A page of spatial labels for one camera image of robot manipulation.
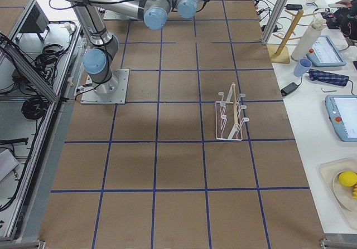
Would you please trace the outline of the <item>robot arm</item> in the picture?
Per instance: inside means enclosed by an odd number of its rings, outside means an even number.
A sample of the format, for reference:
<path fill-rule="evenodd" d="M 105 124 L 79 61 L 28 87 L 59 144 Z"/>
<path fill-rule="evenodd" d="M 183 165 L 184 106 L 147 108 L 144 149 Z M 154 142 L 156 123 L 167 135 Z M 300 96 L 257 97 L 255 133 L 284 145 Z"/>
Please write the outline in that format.
<path fill-rule="evenodd" d="M 176 10 L 181 18 L 191 19 L 196 14 L 199 0 L 65 0 L 71 3 L 92 48 L 83 56 L 85 71 L 91 79 L 91 89 L 98 95 L 110 95 L 116 91 L 119 78 L 110 65 L 118 51 L 119 41 L 108 31 L 103 9 L 123 19 L 143 21 L 146 27 L 160 30 L 168 14 Z"/>

